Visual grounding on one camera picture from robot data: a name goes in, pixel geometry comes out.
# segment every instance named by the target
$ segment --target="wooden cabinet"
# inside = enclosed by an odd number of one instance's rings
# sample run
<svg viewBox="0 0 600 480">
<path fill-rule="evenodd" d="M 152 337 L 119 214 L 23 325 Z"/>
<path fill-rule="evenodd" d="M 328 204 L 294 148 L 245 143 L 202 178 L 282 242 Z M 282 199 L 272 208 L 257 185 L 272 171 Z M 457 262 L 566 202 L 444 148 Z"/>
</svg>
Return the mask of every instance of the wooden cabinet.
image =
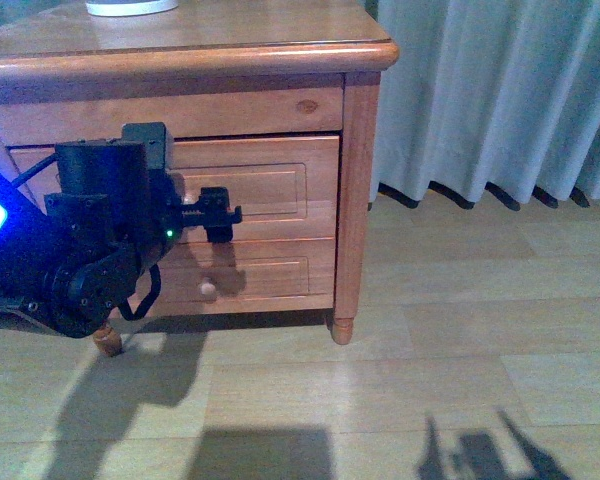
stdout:
<svg viewBox="0 0 600 480">
<path fill-rule="evenodd" d="M 348 343 L 379 72 L 396 59 L 355 0 L 181 1 L 116 20 L 64 5 L 0 28 L 0 171 L 13 178 L 57 142 L 164 122 L 185 201 L 226 186 L 244 221 L 227 245 L 187 231 L 160 263 L 150 315 L 333 308 Z M 23 187 L 41 208 L 56 174 Z"/>
</svg>

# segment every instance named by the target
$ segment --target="white object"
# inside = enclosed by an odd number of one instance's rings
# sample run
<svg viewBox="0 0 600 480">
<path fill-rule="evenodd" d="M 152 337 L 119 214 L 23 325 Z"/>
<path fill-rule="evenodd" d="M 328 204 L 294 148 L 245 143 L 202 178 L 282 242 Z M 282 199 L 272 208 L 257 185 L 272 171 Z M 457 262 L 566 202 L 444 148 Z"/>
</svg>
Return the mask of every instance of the white object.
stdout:
<svg viewBox="0 0 600 480">
<path fill-rule="evenodd" d="M 216 286 L 211 282 L 211 279 L 208 277 L 204 277 L 202 282 L 200 282 L 200 293 L 205 297 L 210 297 L 215 295 Z"/>
<path fill-rule="evenodd" d="M 178 0 L 87 0 L 87 11 L 98 17 L 129 17 L 165 12 L 178 6 Z"/>
<path fill-rule="evenodd" d="M 600 198 L 600 0 L 378 5 L 401 54 L 382 74 L 374 188 Z"/>
</svg>

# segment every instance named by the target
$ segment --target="drawer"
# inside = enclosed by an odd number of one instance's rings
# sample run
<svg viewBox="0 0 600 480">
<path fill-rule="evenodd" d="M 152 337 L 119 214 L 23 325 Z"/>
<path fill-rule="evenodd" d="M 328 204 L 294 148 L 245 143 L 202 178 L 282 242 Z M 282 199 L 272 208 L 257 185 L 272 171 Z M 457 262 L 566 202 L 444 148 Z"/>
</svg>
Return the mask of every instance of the drawer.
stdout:
<svg viewBox="0 0 600 480">
<path fill-rule="evenodd" d="M 125 123 L 143 122 L 164 122 L 174 138 L 342 128 L 340 75 L 63 84 L 4 95 L 6 146 L 113 138 Z"/>
<path fill-rule="evenodd" d="M 149 316 L 332 308 L 334 265 L 333 239 L 178 245 L 160 262 Z M 143 276 L 132 308 L 149 285 Z"/>
<path fill-rule="evenodd" d="M 51 153 L 11 151 L 21 171 Z M 336 136 L 176 142 L 170 173 L 186 203 L 201 187 L 229 189 L 232 206 L 243 209 L 236 241 L 324 238 L 335 235 L 338 158 Z M 28 182 L 39 206 L 45 194 L 60 191 L 56 177 L 52 165 Z M 204 230 L 187 229 L 182 241 L 204 242 Z"/>
</svg>

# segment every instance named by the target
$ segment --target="wooden floor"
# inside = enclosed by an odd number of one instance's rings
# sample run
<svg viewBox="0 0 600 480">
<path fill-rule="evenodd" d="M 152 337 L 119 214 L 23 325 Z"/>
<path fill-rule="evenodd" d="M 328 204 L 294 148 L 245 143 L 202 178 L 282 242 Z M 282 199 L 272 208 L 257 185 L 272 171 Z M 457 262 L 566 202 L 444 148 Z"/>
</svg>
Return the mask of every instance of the wooden floor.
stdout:
<svg viewBox="0 0 600 480">
<path fill-rule="evenodd" d="M 347 347 L 321 315 L 134 324 L 115 359 L 0 331 L 0 480 L 600 480 L 600 202 L 380 197 L 370 229 Z"/>
</svg>

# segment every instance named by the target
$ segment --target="robotic arm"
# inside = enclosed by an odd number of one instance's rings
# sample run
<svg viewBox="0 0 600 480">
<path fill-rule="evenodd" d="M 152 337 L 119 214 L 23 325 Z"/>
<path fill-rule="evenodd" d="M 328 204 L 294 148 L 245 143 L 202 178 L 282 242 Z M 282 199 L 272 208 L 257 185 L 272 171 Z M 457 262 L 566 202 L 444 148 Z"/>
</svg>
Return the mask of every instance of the robotic arm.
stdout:
<svg viewBox="0 0 600 480">
<path fill-rule="evenodd" d="M 162 123 L 128 124 L 120 139 L 57 144 L 11 183 L 0 175 L 0 328 L 80 338 L 116 307 L 143 318 L 160 294 L 158 262 L 184 228 L 232 240 L 241 208 L 230 211 L 224 187 L 183 205 L 166 171 L 171 144 Z M 45 196 L 45 215 L 17 187 L 53 162 L 62 193 Z M 151 292 L 132 312 L 127 299 L 147 271 Z"/>
</svg>

